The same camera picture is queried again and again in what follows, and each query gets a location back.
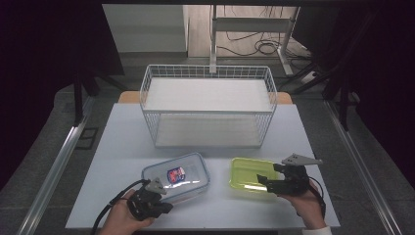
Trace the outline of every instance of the green container lid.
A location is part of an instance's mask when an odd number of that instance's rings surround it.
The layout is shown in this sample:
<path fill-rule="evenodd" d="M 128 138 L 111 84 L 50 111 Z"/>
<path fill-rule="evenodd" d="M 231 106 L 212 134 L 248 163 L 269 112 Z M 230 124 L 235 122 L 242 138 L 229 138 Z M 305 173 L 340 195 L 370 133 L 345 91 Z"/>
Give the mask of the green container lid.
<path fill-rule="evenodd" d="M 231 164 L 231 179 L 229 184 L 236 189 L 250 192 L 266 192 L 266 187 L 257 181 L 257 174 L 268 179 L 278 179 L 274 163 L 265 160 L 235 158 Z"/>

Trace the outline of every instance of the hand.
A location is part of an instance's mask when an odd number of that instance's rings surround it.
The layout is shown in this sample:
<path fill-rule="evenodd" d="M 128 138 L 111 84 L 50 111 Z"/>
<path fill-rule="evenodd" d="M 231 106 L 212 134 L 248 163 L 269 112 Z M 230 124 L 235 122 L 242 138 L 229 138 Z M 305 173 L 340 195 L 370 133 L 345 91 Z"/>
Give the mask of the hand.
<path fill-rule="evenodd" d="M 317 190 L 317 187 L 310 180 L 310 185 Z M 277 195 L 278 197 L 287 199 L 291 202 L 291 205 L 296 209 L 297 213 L 301 216 L 304 225 L 307 229 L 320 229 L 327 227 L 321 213 L 320 205 L 317 198 L 311 191 L 307 190 L 301 196 L 290 195 Z"/>
<path fill-rule="evenodd" d="M 123 198 L 128 199 L 134 192 L 133 189 L 129 190 Z M 150 226 L 154 220 L 154 218 L 146 218 L 138 221 L 130 213 L 126 201 L 121 199 L 111 208 L 100 235 L 131 235 L 134 231 Z"/>

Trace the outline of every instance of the white wall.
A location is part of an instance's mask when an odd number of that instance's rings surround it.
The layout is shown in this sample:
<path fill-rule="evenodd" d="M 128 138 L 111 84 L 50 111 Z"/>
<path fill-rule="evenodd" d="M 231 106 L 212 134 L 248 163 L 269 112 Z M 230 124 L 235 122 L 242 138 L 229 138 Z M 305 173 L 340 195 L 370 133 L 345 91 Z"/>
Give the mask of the white wall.
<path fill-rule="evenodd" d="M 186 52 L 187 6 L 103 4 L 118 52 Z"/>

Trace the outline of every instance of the sleeve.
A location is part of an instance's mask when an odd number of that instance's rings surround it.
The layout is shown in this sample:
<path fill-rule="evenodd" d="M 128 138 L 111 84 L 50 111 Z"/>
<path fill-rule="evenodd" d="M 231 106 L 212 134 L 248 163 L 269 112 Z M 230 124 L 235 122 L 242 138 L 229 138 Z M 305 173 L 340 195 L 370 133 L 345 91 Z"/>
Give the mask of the sleeve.
<path fill-rule="evenodd" d="M 304 229 L 302 230 L 302 235 L 332 235 L 332 230 L 329 226 L 314 230 Z"/>

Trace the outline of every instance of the label on container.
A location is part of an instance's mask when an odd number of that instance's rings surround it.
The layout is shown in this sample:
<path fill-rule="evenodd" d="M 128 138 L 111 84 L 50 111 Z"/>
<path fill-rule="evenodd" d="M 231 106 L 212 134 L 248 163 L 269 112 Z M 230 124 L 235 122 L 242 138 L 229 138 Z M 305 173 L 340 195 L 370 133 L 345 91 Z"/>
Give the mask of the label on container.
<path fill-rule="evenodd" d="M 184 172 L 183 167 L 173 168 L 167 172 L 167 179 L 171 184 L 182 182 L 185 177 L 186 173 Z"/>

